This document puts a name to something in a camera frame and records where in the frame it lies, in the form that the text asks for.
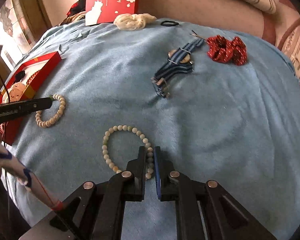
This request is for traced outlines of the metal hair clip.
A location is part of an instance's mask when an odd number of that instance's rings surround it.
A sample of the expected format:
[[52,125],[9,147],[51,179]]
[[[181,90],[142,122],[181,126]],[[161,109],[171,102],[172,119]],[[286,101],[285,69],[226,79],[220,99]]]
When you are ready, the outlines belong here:
[[205,40],[205,38],[201,37],[200,35],[198,35],[194,30],[191,30],[191,33],[190,33],[192,36],[196,37],[196,38],[200,38],[202,40]]

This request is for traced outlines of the red jewelry box tray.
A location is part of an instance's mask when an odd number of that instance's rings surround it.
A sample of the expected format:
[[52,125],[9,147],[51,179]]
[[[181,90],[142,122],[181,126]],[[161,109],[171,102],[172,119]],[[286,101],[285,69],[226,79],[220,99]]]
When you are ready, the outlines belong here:
[[34,98],[37,90],[61,61],[58,52],[35,57],[22,63],[8,80],[8,91],[0,92],[0,105]]

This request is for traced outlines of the red polka dot scrunchie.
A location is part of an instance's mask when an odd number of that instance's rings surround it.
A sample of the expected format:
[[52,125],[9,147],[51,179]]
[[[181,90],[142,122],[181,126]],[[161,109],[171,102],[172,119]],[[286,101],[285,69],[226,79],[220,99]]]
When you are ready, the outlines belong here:
[[247,48],[244,42],[235,36],[228,40],[223,36],[216,35],[206,40],[209,50],[207,55],[212,61],[218,63],[233,63],[242,66],[247,62]]

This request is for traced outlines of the light blue blanket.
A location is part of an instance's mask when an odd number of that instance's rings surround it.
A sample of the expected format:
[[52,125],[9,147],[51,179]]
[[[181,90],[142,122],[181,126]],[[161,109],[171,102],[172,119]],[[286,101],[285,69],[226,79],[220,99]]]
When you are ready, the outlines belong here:
[[157,96],[151,78],[168,52],[202,37],[235,33],[181,22],[137,31],[84,21],[48,30],[24,57],[58,52],[61,62],[36,96],[65,97],[50,128],[23,119],[10,151],[59,199],[85,181],[113,171],[102,155],[115,125],[140,130],[175,168],[196,181],[218,181],[277,239],[300,225],[300,85],[290,60],[268,42],[240,34],[248,61],[238,67],[191,56],[194,71],[169,82]]

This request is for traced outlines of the cream scrunchie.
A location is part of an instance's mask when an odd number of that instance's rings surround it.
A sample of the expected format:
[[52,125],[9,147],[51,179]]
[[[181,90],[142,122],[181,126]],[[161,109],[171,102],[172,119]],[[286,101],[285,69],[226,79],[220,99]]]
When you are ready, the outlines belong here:
[[134,31],[143,29],[147,24],[153,23],[157,18],[148,13],[144,14],[121,14],[113,22],[119,30]]

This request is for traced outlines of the pink quilted bed sheet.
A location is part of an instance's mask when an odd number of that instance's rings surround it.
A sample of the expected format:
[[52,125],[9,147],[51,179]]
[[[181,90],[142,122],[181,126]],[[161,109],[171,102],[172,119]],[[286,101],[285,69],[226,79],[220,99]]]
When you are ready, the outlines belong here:
[[139,0],[138,12],[276,40],[271,16],[242,0]]

